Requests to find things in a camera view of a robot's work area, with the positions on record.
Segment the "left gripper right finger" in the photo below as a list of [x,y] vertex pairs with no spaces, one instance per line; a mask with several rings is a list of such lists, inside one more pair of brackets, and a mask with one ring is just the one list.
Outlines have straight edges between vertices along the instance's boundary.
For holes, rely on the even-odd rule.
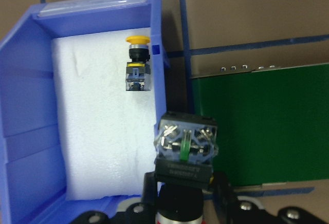
[[247,197],[239,197],[227,175],[214,172],[211,201],[205,202],[205,223],[326,223],[300,207],[288,206],[272,215]]

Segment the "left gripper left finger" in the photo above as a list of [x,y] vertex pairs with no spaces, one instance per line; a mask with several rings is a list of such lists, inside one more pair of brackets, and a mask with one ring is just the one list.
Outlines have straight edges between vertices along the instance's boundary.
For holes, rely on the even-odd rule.
[[130,204],[125,211],[118,211],[113,217],[108,217],[100,211],[86,211],[76,217],[71,223],[136,223],[152,224],[156,221],[156,201],[158,197],[157,180],[154,172],[145,173],[141,200]]

